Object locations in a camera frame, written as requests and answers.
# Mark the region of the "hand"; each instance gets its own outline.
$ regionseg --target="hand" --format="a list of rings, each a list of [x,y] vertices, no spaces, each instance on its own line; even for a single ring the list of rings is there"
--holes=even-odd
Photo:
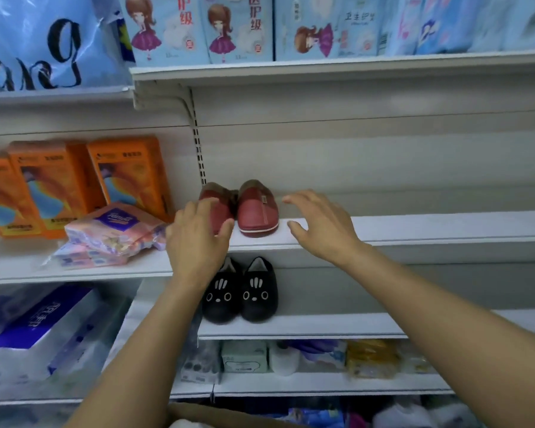
[[[166,252],[175,280],[200,286],[202,291],[224,263],[234,229],[234,219],[228,219],[214,237],[210,211],[217,201],[189,202],[166,229]]]
[[[345,267],[363,243],[357,237],[351,217],[338,204],[311,189],[284,197],[284,202],[299,208],[309,230],[295,221],[287,225],[300,245],[315,257],[337,267]]]

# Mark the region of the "black slipper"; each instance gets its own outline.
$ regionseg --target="black slipper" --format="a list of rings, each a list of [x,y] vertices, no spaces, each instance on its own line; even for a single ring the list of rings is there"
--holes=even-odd
[[[277,311],[276,273],[271,263],[257,257],[243,274],[242,317],[252,323],[266,321]]]
[[[202,298],[202,315],[215,324],[232,321],[242,308],[242,269],[226,257]]]

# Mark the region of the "slipper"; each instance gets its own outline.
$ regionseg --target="slipper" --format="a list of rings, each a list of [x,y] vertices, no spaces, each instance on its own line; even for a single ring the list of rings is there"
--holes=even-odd
[[[232,321],[242,308],[242,268],[226,257],[202,298],[202,315],[214,324]]]
[[[271,263],[257,257],[243,274],[242,317],[251,323],[268,320],[278,307],[276,273]]]
[[[276,199],[258,180],[248,180],[240,187],[237,215],[240,231],[247,237],[268,236],[279,225]]]
[[[218,203],[214,204],[210,213],[212,231],[214,235],[217,235],[222,224],[235,217],[235,194],[217,183],[210,182],[202,187],[199,201],[206,198],[218,198],[219,200]]]

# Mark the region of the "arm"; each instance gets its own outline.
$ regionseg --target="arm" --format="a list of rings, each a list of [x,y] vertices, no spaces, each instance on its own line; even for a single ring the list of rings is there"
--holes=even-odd
[[[154,307],[101,375],[66,428],[161,428],[176,360],[194,312],[228,252],[234,221],[214,237],[214,200],[189,202],[166,229],[174,276]]]
[[[535,335],[416,275],[359,241],[350,216],[313,191],[296,205],[309,230],[289,222],[307,251],[343,269],[373,295],[450,387],[489,426],[535,427]]]

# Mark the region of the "yellow package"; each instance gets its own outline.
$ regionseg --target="yellow package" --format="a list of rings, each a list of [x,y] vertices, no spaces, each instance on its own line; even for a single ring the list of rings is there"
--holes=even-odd
[[[84,141],[15,141],[8,154],[47,238],[106,205]]]
[[[7,154],[0,154],[0,236],[27,237],[41,234],[31,199]]]
[[[355,339],[347,342],[347,370],[354,377],[392,378],[399,371],[396,339]]]
[[[101,139],[87,145],[107,203],[124,202],[164,222],[174,206],[158,139]]]

